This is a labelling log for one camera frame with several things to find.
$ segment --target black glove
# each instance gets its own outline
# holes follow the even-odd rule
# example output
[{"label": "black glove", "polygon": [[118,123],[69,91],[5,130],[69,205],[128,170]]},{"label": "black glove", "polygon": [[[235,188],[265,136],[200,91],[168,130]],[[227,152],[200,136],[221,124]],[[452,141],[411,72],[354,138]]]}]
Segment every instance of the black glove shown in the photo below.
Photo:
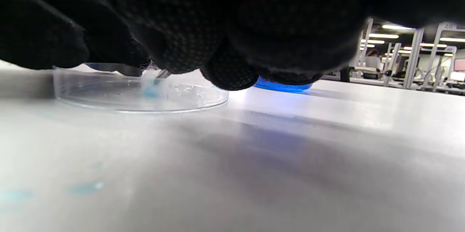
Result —
[{"label": "black glove", "polygon": [[1,0],[0,58],[25,68],[121,63],[104,70],[139,75],[150,59],[104,0]]},{"label": "black glove", "polygon": [[367,16],[420,27],[461,22],[464,12],[463,0],[403,0],[411,7],[399,0],[107,1],[158,66],[171,73],[200,68],[229,90],[253,85],[258,75],[286,84],[316,81],[353,57]]}]

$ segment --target petri dish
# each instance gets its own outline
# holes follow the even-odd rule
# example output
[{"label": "petri dish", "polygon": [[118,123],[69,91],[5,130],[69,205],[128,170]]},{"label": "petri dish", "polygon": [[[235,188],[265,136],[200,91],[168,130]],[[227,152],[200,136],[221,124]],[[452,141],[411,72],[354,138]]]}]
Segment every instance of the petri dish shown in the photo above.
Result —
[{"label": "petri dish", "polygon": [[199,111],[228,101],[229,93],[204,79],[199,71],[166,79],[155,79],[159,69],[140,69],[141,76],[118,72],[134,70],[122,64],[101,63],[55,68],[55,97],[77,106],[134,113]]}]

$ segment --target monitor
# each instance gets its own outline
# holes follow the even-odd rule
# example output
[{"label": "monitor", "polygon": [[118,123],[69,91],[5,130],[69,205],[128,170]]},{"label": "monitor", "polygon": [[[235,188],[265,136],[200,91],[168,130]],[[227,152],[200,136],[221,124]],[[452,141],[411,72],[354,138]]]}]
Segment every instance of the monitor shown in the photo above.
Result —
[{"label": "monitor", "polygon": [[456,59],[454,62],[454,71],[465,71],[465,59]]},{"label": "monitor", "polygon": [[450,73],[450,78],[449,80],[455,80],[455,81],[465,81],[465,73],[463,72],[451,72]]}]

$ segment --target blue light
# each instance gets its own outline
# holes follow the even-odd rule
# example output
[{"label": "blue light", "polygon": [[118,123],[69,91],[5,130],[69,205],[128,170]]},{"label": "blue light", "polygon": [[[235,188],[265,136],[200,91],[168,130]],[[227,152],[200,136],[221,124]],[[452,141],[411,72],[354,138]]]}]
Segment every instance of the blue light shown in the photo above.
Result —
[{"label": "blue light", "polygon": [[257,83],[255,83],[257,88],[268,89],[271,91],[281,91],[281,92],[290,92],[290,93],[297,93],[302,92],[309,89],[312,84],[302,85],[302,86],[292,86],[292,85],[284,85],[279,83],[274,83],[263,78],[259,78]]}]

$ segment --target fluorescent light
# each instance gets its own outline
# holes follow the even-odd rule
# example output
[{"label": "fluorescent light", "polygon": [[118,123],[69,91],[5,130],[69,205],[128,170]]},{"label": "fluorescent light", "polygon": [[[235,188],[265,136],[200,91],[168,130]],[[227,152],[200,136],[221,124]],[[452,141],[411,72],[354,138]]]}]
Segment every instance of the fluorescent light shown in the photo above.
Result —
[{"label": "fluorescent light", "polygon": [[431,48],[421,48],[420,49],[421,51],[430,51],[431,52]]},{"label": "fluorescent light", "polygon": [[398,35],[388,35],[388,34],[370,34],[369,37],[383,37],[383,38],[399,38]]},{"label": "fluorescent light", "polygon": [[382,40],[368,40],[368,43],[372,43],[372,44],[384,44],[384,41],[382,41]]},{"label": "fluorescent light", "polygon": [[385,29],[402,29],[402,30],[412,30],[412,29],[415,29],[415,28],[403,27],[403,26],[401,26],[401,25],[383,25],[382,28],[385,28]]},{"label": "fluorescent light", "polygon": [[[420,46],[423,46],[423,47],[433,47],[434,44],[420,43]],[[447,45],[443,45],[443,44],[437,44],[436,46],[437,46],[438,48],[447,48]]]},{"label": "fluorescent light", "polygon": [[465,42],[465,38],[450,38],[450,37],[441,37],[441,41],[453,41],[453,42]]}]

